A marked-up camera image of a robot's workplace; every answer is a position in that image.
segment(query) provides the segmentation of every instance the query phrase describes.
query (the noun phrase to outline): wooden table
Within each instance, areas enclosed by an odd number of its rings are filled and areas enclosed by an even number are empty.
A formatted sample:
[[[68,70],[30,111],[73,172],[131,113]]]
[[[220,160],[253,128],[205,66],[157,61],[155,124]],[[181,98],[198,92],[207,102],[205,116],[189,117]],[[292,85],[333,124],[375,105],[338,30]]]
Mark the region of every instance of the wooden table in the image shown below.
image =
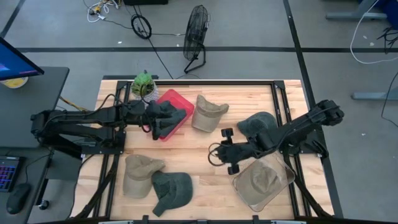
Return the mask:
[[[284,80],[284,83],[291,116],[294,119],[308,111],[303,89],[300,80]],[[96,106],[103,102],[106,95],[115,92],[116,84],[117,80],[102,81]],[[214,132],[205,133],[192,128],[192,118],[190,118],[167,142],[153,141],[151,135],[142,132],[141,128],[128,126],[125,151],[119,160],[111,219],[141,220],[143,215],[149,215],[150,220],[250,220],[253,215],[258,215],[262,220],[292,219],[294,216],[287,187],[266,205],[263,211],[256,213],[234,191],[231,185],[234,176],[228,175],[227,166],[213,167],[207,161],[208,146],[223,140],[221,129],[234,128],[234,142],[243,142],[246,138],[236,127],[238,121],[260,111],[275,115],[271,88],[264,85],[160,85],[159,95],[170,88],[179,92],[193,104],[198,94],[204,95],[207,100],[217,104],[228,103],[229,111],[223,115]],[[280,107],[283,108],[280,92],[278,95]],[[109,99],[105,106],[112,106],[112,104],[113,99]],[[164,160],[166,164],[164,172],[190,174],[194,190],[191,202],[184,207],[167,210],[159,218],[152,213],[152,209],[158,202],[153,188],[146,198],[136,199],[124,196],[122,186],[126,168],[125,158],[130,154],[141,154]],[[102,158],[102,155],[94,156],[82,167],[76,187],[72,216],[82,210],[96,190]],[[309,191],[328,213],[333,213],[321,160],[314,154],[302,154],[300,158]],[[252,159],[243,161],[243,167],[250,162]],[[107,191],[103,195],[100,215],[104,214],[106,194]],[[300,214],[304,215],[300,191],[297,188],[296,194]]]

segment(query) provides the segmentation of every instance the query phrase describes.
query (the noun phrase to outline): small green plant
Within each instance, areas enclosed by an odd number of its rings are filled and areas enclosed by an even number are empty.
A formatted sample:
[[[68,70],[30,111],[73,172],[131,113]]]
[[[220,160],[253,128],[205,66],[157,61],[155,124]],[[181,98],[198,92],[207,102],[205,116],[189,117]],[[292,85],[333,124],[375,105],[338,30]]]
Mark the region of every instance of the small green plant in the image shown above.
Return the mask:
[[[154,91],[154,81],[152,76],[149,73],[140,73],[134,79],[131,91],[137,96],[146,96]]]

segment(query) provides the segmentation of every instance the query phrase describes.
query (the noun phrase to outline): fan stand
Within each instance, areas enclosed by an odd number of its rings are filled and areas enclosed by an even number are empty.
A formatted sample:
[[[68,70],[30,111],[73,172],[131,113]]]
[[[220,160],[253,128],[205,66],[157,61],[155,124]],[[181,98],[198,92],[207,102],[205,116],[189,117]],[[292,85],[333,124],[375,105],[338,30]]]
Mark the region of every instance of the fan stand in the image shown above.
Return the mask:
[[[195,57],[195,58],[192,59],[191,62],[185,67],[185,69],[184,69],[185,74],[187,74],[188,72],[191,72],[192,70],[195,70],[195,69],[197,69],[197,68],[200,68],[200,67],[202,67],[202,66],[204,66],[204,65],[206,64],[206,48],[205,48],[205,46],[204,46],[203,44],[200,44],[200,45],[201,45],[201,48],[203,49],[203,63],[202,63],[201,65],[198,65],[198,66],[196,66],[196,67],[191,68],[191,69],[188,70],[188,67],[192,64],[192,62],[194,62],[195,60],[198,60],[198,59],[199,59],[198,57]]]

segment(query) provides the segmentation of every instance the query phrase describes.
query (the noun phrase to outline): black desk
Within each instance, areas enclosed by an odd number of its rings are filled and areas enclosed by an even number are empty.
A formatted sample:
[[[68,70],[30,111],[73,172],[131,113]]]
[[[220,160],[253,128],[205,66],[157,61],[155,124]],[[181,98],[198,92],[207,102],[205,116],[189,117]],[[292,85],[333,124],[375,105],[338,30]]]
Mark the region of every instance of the black desk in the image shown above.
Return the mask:
[[[30,116],[43,110],[52,110],[57,105],[69,69],[65,67],[42,67],[44,75],[30,77],[20,89],[9,89],[0,85],[2,98],[0,110],[0,147],[15,148],[9,156],[23,156],[25,161],[18,175],[16,184],[25,182],[27,164],[49,153],[48,149],[38,148],[38,142],[30,133]],[[0,155],[5,155],[8,148],[1,148]],[[6,202],[10,193],[0,192],[0,223],[27,223],[30,211],[35,203],[40,186],[45,177],[49,158],[45,157],[28,168],[28,180],[32,187],[24,209],[17,215],[6,211]]]
[[[18,89],[0,85],[0,146],[36,147],[30,116],[57,105],[69,68],[42,67],[44,75],[29,77]]]

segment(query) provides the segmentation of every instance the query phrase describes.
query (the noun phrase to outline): black floor fan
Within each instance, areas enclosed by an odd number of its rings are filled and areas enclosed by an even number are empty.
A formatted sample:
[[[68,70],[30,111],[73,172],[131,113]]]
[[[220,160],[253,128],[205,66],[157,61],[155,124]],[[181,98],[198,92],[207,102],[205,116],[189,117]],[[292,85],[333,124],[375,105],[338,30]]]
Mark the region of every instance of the black floor fan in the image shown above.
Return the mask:
[[[190,61],[185,67],[184,72],[188,73],[194,69],[200,68],[206,64],[206,48],[203,45],[206,31],[208,28],[208,13],[202,5],[195,6],[188,21],[187,31],[184,40],[184,57]],[[189,66],[195,60],[198,60],[200,51],[203,50],[203,63],[193,68]]]

